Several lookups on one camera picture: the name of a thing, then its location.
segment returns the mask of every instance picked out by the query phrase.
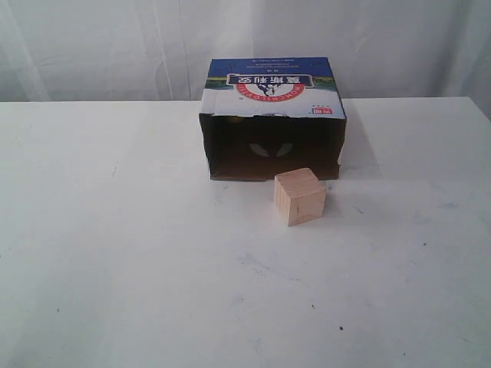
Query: wooden cube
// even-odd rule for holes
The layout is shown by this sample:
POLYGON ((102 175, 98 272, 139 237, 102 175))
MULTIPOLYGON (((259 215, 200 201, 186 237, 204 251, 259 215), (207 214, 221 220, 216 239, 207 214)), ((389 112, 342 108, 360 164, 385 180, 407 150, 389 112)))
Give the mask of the wooden cube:
POLYGON ((326 193, 308 168, 275 176, 275 205, 288 226, 322 217, 326 193))

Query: printed logo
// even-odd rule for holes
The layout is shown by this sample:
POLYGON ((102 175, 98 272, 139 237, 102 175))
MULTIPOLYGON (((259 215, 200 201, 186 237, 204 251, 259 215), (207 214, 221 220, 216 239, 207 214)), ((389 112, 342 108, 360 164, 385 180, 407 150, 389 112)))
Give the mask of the printed logo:
POLYGON ((330 115, 332 114, 332 109, 330 109, 329 107, 317 106, 317 107, 312 107, 312 113, 330 115))
POLYGON ((312 76, 308 74, 228 74, 227 84, 252 100, 282 102, 300 96, 306 87, 313 87, 312 76))

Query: open box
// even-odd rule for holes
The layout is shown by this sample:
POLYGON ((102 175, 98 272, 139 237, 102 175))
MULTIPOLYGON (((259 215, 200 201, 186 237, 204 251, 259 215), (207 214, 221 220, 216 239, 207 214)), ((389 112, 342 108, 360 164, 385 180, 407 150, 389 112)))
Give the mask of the open box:
POLYGON ((199 121, 211 179, 338 178, 346 117, 326 57, 212 60, 199 121))

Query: cube face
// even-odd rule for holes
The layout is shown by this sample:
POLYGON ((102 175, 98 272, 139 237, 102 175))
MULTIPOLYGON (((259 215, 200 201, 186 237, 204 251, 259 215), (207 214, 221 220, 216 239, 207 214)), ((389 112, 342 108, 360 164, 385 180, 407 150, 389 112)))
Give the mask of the cube face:
POLYGON ((275 177, 275 205, 288 226, 322 217, 326 192, 310 169, 275 177))

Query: light wood cube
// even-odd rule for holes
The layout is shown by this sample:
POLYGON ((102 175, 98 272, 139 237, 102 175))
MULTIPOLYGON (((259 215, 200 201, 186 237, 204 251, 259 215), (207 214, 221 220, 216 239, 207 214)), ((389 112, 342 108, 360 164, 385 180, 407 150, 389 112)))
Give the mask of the light wood cube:
POLYGON ((275 205, 288 226, 322 217, 326 193, 308 168, 275 176, 275 205))

